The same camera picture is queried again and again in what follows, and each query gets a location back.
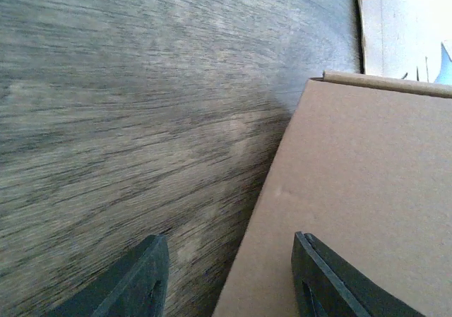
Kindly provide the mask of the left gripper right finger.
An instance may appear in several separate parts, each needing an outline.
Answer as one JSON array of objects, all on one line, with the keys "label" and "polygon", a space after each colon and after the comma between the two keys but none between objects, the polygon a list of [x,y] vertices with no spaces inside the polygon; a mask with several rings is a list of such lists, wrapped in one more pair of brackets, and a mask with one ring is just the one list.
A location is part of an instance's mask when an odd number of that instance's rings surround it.
[{"label": "left gripper right finger", "polygon": [[300,316],[421,316],[310,233],[296,232],[291,255]]}]

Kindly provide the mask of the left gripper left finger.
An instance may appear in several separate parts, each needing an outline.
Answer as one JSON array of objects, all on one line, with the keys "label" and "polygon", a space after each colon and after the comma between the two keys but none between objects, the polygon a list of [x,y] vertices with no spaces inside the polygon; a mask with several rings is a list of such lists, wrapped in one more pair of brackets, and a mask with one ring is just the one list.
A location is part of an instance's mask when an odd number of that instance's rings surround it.
[{"label": "left gripper left finger", "polygon": [[162,316],[170,257],[164,235],[150,235],[46,316]]}]

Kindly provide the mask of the cardboard box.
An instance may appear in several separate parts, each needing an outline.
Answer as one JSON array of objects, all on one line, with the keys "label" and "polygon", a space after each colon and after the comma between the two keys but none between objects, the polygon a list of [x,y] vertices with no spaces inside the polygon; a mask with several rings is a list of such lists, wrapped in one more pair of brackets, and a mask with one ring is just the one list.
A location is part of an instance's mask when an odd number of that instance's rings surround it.
[{"label": "cardboard box", "polygon": [[307,81],[216,316],[296,316],[313,234],[426,316],[451,315],[451,87],[327,71]]}]

